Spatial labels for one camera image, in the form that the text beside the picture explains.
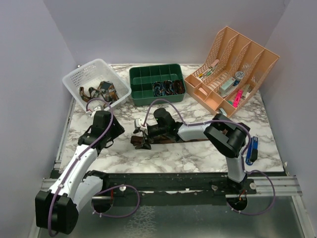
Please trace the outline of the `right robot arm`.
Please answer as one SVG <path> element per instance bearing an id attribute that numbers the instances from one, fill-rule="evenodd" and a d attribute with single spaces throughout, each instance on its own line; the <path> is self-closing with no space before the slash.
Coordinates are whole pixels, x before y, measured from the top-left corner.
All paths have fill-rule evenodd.
<path id="1" fill-rule="evenodd" d="M 155 110 L 154 117 L 157 122 L 154 125 L 144 123 L 143 119 L 134 121 L 134 133 L 141 132 L 143 135 L 139 148 L 150 149 L 159 138 L 166 138 L 169 143 L 209 140 L 226 158 L 228 190 L 238 194 L 245 189 L 247 174 L 240 151 L 246 145 L 246 137 L 250 136 L 247 125 L 235 123 L 223 114 L 216 114 L 210 122 L 186 124 L 175 121 L 164 108 Z"/>

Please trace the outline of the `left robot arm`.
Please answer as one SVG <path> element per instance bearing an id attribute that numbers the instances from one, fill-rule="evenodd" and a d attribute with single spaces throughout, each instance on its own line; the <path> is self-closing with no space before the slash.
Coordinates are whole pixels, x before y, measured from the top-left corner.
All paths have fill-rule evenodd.
<path id="1" fill-rule="evenodd" d="M 47 191 L 39 191 L 35 197 L 36 225 L 49 233 L 70 234 L 78 221 L 82 207 L 93 194 L 105 195 L 109 183 L 98 172 L 88 176 L 87 169 L 101 151 L 112 146 L 124 133 L 124 128 L 109 111 L 97 111 L 92 125 L 78 139 L 73 158 L 63 173 Z"/>

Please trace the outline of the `brown red patterned tie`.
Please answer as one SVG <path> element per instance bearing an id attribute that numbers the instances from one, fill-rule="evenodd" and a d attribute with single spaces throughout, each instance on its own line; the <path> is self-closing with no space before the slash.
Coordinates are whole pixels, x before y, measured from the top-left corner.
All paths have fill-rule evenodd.
<path id="1" fill-rule="evenodd" d="M 147 149 L 151 150 L 151 145 L 153 144 L 172 144 L 172 143 L 188 143 L 188 142 L 199 142 L 208 141 L 208 139 L 190 139 L 183 140 L 179 136 L 167 136 L 160 135 L 155 137 L 150 136 L 132 136 L 130 143 L 135 147 L 135 149 Z"/>

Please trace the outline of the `peach desk organizer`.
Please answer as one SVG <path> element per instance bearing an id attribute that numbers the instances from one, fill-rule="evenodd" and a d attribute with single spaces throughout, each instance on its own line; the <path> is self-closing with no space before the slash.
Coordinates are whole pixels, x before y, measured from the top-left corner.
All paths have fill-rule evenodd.
<path id="1" fill-rule="evenodd" d="M 204 64 L 185 78 L 187 93 L 213 115 L 233 116 L 259 90 L 279 56 L 226 26 Z"/>

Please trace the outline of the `white plastic basket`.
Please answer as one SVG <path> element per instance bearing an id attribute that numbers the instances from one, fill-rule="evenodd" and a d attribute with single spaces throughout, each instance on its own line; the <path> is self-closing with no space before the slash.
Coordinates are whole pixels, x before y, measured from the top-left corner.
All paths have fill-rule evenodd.
<path id="1" fill-rule="evenodd" d="M 88 110 L 92 110 L 98 105 L 104 105 L 101 101 L 94 101 L 86 106 L 87 102 L 84 102 L 79 95 L 79 88 L 84 87 L 85 93 L 88 94 L 90 87 L 97 88 L 102 81 L 107 81 L 114 84 L 119 99 L 110 103 L 113 109 L 118 108 L 124 104 L 131 95 L 131 88 L 104 60 L 95 59 L 90 61 L 77 69 L 73 70 L 64 78 L 62 82 L 67 90 L 71 93 L 76 102 L 81 106 L 86 114 Z"/>

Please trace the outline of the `green compartment tray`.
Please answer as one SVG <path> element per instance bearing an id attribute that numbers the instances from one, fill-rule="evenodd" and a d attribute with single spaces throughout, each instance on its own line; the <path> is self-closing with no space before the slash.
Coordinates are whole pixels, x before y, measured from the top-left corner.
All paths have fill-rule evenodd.
<path id="1" fill-rule="evenodd" d="M 129 79 L 135 106 L 148 106 L 156 99 L 181 102 L 186 93 L 181 66 L 176 63 L 132 67 Z"/>

